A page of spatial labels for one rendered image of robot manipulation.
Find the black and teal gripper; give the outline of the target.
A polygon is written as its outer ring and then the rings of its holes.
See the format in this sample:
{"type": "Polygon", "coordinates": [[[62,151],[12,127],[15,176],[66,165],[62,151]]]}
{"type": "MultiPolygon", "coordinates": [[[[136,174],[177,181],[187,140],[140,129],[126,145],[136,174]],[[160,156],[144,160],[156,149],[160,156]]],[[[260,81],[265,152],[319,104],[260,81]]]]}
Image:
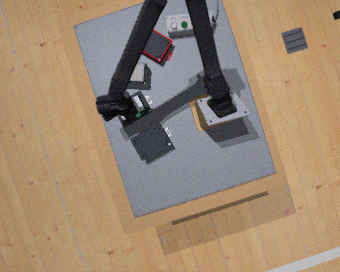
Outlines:
{"type": "Polygon", "coordinates": [[[131,122],[133,120],[135,120],[136,118],[140,117],[141,114],[140,112],[138,112],[138,110],[136,109],[134,102],[130,96],[130,94],[128,93],[128,91],[125,92],[126,94],[124,94],[124,97],[126,97],[129,101],[130,101],[130,108],[127,110],[130,113],[125,115],[125,119],[127,120],[127,122],[131,122]]]}

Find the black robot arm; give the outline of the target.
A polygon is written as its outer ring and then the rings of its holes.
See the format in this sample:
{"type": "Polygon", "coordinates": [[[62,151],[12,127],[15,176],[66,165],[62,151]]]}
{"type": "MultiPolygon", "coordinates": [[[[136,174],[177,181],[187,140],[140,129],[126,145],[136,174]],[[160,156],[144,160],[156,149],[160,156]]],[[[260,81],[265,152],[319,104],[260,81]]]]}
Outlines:
{"type": "MultiPolygon", "coordinates": [[[[237,112],[237,108],[232,104],[229,85],[223,75],[220,74],[222,71],[218,61],[206,0],[185,0],[185,2],[205,72],[203,76],[205,86],[203,87],[207,88],[206,94],[212,96],[211,99],[207,100],[207,105],[218,118],[233,114],[237,112]]],[[[109,94],[98,96],[96,99],[97,111],[106,122],[112,120],[118,114],[125,116],[130,113],[127,110],[131,104],[124,97],[124,94],[166,4],[167,0],[144,1],[115,75],[113,74],[114,78],[111,79],[109,94]]]]}

